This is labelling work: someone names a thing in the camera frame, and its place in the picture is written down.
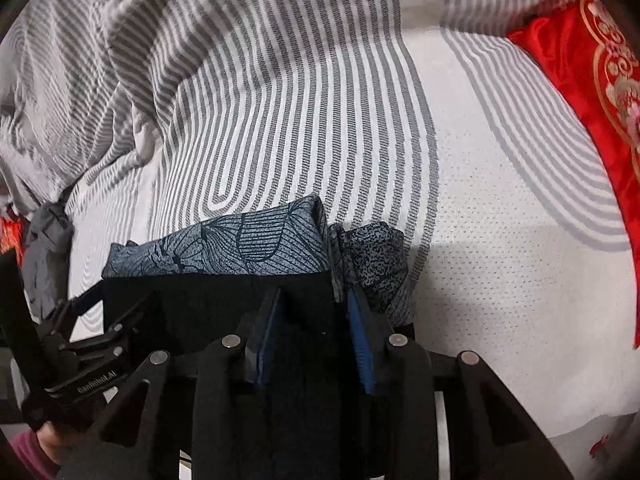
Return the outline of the person left hand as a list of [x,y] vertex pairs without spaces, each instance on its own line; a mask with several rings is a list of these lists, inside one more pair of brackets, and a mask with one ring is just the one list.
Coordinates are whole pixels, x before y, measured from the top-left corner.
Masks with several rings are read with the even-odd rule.
[[74,428],[45,422],[36,432],[38,443],[53,463],[62,465],[84,436]]

